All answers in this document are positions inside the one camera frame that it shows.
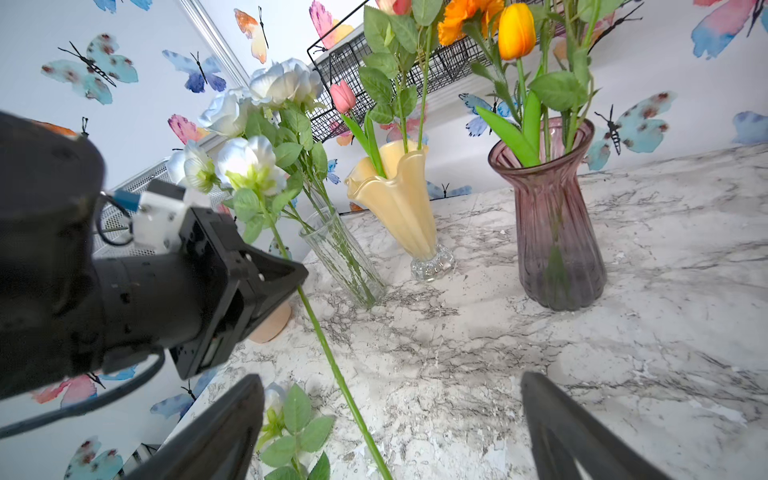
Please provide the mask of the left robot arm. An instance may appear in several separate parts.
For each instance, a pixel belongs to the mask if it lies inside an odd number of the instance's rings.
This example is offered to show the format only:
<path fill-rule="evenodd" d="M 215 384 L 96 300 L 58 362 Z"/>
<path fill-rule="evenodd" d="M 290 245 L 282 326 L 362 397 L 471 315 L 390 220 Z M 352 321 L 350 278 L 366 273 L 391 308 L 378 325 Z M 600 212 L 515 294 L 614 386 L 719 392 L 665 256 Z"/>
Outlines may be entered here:
<path fill-rule="evenodd" d="M 1 117 L 1 394 L 170 355 L 182 378 L 223 363 L 307 277 L 246 244 L 204 207 L 174 253 L 94 258 L 104 161 L 69 139 Z"/>

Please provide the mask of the small pink rosebud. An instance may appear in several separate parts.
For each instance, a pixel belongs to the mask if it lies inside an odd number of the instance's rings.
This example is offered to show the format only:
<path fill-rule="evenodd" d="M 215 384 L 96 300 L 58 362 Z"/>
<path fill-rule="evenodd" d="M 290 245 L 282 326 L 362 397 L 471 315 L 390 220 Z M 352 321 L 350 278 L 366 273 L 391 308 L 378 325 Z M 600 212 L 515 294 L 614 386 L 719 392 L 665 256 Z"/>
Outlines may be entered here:
<path fill-rule="evenodd" d="M 386 178 L 387 175 L 381 159 L 373 129 L 373 120 L 370 117 L 370 114 L 367 113 L 365 115 L 363 126 L 360 126 L 354 118 L 349 116 L 349 113 L 352 112 L 352 109 L 356 105 L 356 96 L 345 81 L 333 84 L 330 87 L 330 95 L 334 107 L 339 112 L 344 124 L 368 155 L 375 173 L 382 178 Z"/>

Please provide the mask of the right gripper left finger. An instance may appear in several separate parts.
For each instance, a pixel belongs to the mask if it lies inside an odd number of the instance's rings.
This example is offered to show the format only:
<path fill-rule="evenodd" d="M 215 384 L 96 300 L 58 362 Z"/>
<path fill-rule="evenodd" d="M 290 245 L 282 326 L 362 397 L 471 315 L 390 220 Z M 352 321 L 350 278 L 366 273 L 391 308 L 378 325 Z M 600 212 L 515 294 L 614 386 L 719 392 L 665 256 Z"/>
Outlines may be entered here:
<path fill-rule="evenodd" d="M 243 377 L 129 479 L 244 479 L 262 428 L 264 388 Z"/>

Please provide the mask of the orange marigold flower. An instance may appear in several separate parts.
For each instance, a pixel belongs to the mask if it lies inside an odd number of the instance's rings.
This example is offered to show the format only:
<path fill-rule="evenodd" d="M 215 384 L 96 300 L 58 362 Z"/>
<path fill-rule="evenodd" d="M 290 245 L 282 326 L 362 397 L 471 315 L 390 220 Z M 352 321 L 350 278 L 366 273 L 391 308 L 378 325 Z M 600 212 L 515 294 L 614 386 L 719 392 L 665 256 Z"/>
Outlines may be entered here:
<path fill-rule="evenodd" d="M 510 108 L 512 119 L 520 124 L 522 107 L 515 105 L 516 93 L 506 76 L 508 65 L 501 59 L 498 32 L 501 13 L 506 7 L 502 0 L 454 0 L 444 8 L 437 23 L 437 38 L 444 47 L 463 38 L 470 38 L 483 54 L 483 60 L 470 64 L 472 73 L 489 81 L 494 94 Z"/>

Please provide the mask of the pink rose tall stem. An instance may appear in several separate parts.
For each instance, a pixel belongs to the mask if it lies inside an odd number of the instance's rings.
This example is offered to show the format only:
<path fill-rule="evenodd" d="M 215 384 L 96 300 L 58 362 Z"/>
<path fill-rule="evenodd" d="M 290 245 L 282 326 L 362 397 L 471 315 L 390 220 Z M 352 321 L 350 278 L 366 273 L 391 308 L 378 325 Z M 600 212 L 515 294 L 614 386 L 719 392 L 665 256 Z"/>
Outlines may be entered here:
<path fill-rule="evenodd" d="M 363 31 L 371 53 L 359 69 L 360 80 L 374 102 L 373 122 L 388 125 L 408 139 L 407 121 L 416 107 L 416 89 L 407 85 L 419 49 L 420 27 L 410 1 L 385 1 L 363 8 Z"/>

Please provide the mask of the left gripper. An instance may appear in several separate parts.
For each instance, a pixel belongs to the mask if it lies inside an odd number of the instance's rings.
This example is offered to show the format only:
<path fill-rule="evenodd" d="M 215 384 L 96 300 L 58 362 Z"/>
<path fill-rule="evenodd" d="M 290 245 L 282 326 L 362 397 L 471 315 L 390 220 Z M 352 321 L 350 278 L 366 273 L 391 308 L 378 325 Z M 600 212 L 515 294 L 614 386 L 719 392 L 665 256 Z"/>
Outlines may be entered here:
<path fill-rule="evenodd" d="M 174 253 L 97 259 L 96 350 L 103 372 L 170 353 L 182 379 L 224 363 L 234 347 L 286 302 L 308 276 L 300 263 L 247 244 L 232 218 L 187 211 Z"/>

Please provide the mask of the orange yellow tulip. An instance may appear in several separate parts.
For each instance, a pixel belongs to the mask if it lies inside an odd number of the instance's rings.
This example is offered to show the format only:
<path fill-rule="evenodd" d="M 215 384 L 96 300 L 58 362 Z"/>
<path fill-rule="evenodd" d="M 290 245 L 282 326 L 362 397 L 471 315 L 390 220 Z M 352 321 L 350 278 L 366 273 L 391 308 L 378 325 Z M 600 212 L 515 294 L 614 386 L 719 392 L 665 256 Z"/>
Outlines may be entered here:
<path fill-rule="evenodd" d="M 527 90 L 522 65 L 522 58 L 533 50 L 537 39 L 533 13 L 525 3 L 504 8 L 502 1 L 477 1 L 476 4 L 486 39 L 491 40 L 491 34 L 497 34 L 495 49 L 490 51 L 491 58 L 496 60 L 496 70 L 504 75 L 501 61 L 515 61 L 522 119 L 515 126 L 484 108 L 479 108 L 478 114 L 510 148 L 523 168 L 537 166 L 540 164 L 542 106 L 536 93 Z"/>

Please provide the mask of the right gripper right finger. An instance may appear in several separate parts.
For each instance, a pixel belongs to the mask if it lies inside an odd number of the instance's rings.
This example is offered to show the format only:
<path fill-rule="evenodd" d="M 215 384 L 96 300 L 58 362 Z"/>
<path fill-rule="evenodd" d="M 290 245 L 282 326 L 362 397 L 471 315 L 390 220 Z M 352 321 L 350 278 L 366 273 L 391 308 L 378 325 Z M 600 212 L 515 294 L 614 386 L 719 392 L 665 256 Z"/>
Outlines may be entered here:
<path fill-rule="evenodd" d="M 531 451 L 540 479 L 666 479 L 545 375 L 521 380 Z"/>

